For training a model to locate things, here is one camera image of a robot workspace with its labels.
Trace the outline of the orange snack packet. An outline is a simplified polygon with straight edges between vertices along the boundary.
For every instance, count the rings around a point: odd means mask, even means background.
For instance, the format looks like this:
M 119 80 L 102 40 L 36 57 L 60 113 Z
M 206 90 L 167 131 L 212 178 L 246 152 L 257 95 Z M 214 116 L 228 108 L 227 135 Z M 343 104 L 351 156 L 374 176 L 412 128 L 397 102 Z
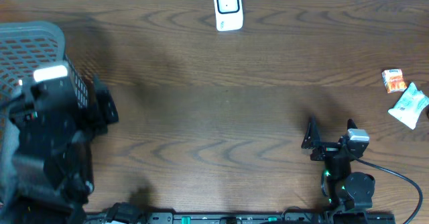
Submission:
M 384 70 L 381 75 L 387 93 L 403 92 L 408 87 L 401 69 Z

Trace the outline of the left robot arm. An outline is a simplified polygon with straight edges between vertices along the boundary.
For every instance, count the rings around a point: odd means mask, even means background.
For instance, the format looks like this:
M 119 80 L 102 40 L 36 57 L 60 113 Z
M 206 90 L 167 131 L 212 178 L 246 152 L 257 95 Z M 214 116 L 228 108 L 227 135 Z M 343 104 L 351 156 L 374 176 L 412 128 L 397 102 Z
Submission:
M 79 107 L 69 76 L 31 82 L 9 108 L 1 152 L 2 223 L 85 223 L 95 189 L 90 143 L 119 116 L 94 76 Z

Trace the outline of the light blue wipes pack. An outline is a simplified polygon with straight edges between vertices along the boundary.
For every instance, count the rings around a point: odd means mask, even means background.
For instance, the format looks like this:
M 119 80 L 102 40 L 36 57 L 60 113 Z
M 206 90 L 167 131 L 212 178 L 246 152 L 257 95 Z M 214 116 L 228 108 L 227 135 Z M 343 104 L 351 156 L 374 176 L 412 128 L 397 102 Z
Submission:
M 410 129 L 415 129 L 421 112 L 428 106 L 428 97 L 411 82 L 388 113 Z

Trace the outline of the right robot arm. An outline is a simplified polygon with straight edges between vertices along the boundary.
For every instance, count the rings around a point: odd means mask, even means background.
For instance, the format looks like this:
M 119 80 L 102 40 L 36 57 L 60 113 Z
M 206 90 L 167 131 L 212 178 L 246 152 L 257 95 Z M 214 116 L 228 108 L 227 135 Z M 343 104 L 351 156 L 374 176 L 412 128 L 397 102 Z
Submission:
M 351 162 L 362 157 L 368 145 L 368 133 L 352 119 L 347 121 L 347 132 L 338 141 L 324 142 L 315 118 L 310 118 L 301 148 L 312 151 L 312 161 L 324 163 L 321 189 L 329 201 L 323 212 L 313 216 L 313 223 L 369 222 L 365 212 L 373 206 L 375 179 L 351 170 Z

